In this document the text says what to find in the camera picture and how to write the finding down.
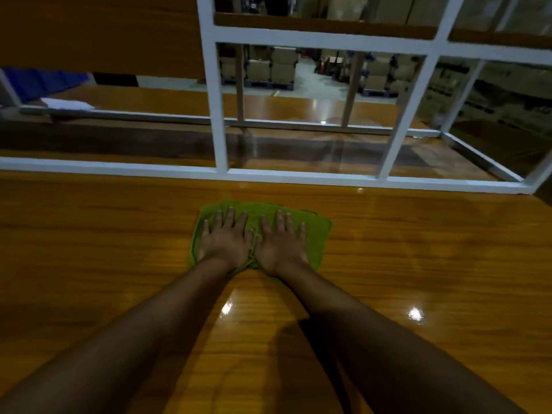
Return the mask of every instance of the hand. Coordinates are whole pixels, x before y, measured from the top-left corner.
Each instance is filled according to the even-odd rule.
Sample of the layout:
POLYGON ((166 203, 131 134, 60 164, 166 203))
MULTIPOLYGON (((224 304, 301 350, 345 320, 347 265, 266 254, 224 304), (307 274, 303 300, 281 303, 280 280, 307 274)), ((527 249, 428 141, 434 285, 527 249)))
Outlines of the hand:
POLYGON ((284 223, 281 210, 276 212, 276 232, 272 232, 264 215, 260 221, 264 238, 257 236, 255 258, 266 274, 279 277, 290 264, 308 265, 305 222, 301 224, 299 236, 296 236, 292 216, 287 214, 284 223))
POLYGON ((212 232, 209 221, 203 222, 202 243, 198 251, 198 260, 219 258, 228 264, 228 271, 243 266, 253 247, 253 231, 244 233, 247 214, 239 216, 234 225, 235 210, 230 207, 223 224, 223 212, 218 211, 212 232))

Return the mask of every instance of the green cloth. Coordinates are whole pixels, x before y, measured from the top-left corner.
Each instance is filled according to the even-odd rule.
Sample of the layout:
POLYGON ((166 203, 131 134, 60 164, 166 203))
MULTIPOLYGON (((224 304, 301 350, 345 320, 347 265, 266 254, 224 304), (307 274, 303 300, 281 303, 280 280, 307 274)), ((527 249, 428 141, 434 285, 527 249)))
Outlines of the green cloth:
MULTIPOLYGON (((236 218, 238 218, 238 216, 242 213, 247 212, 249 217, 247 218, 246 230, 253 229, 254 235, 257 235, 258 233, 262 235, 262 229, 260 227, 261 215, 265 215, 271 223, 272 230, 275 229, 276 211, 278 209, 281 209, 284 213, 288 212, 292 215, 296 229, 299 229, 301 222, 305 222, 307 230, 306 242, 308 262, 315 271, 318 271, 322 261, 322 255, 324 253, 324 245, 328 239, 329 230, 332 228, 332 221, 309 211, 298 211, 268 203, 240 203, 234 200, 224 200, 222 202, 213 203, 201 208, 198 220, 195 224, 194 234, 190 246, 190 266, 193 266, 197 261, 198 250, 203 232, 203 221, 208 219, 212 229, 217 211, 223 211, 224 220, 224 217, 228 212, 228 208, 231 206, 233 206, 236 210, 236 218)), ((255 257, 253 257, 253 250, 250 252, 250 257, 247 263, 243 267, 236 270, 236 272, 246 268, 259 268, 259 263, 257 263, 255 257)))

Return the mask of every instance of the person's left hand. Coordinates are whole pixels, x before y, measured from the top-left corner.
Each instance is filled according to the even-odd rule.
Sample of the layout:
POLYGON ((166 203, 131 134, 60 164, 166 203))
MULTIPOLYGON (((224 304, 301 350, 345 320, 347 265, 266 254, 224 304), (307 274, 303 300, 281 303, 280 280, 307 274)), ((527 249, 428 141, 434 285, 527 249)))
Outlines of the person's left hand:
POLYGON ((223 224, 223 212, 218 211, 212 232, 209 229, 209 221, 206 219, 203 222, 202 242, 198 252, 199 261, 219 258, 228 264, 229 271, 245 264, 253 247, 253 231, 249 229, 244 232, 247 222, 246 213, 241 214, 235 224, 234 216, 235 210, 230 207, 223 224))

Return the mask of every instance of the person's left arm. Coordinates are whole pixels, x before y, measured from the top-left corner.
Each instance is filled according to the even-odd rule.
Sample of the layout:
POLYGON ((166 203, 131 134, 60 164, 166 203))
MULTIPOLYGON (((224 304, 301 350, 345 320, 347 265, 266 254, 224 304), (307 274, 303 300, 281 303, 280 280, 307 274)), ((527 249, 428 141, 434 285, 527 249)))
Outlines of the person's left arm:
POLYGON ((165 342, 198 316, 197 305, 245 263, 253 243, 252 232, 244 232, 246 221, 247 214, 242 214, 234 225, 232 208, 224 224, 218 212, 212 232, 205 221, 196 266, 32 373, 0 398, 0 412, 111 412, 127 383, 152 365, 165 342))

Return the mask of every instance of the white paper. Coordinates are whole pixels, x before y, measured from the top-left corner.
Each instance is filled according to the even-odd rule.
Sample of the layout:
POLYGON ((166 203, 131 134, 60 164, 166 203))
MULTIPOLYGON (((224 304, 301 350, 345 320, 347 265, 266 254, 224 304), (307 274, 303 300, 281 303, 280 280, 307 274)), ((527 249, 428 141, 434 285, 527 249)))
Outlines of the white paper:
POLYGON ((94 106, 85 103, 79 100, 61 100, 61 99, 51 99, 49 97, 41 97, 46 105, 51 109, 60 109, 60 110, 92 110, 94 106))

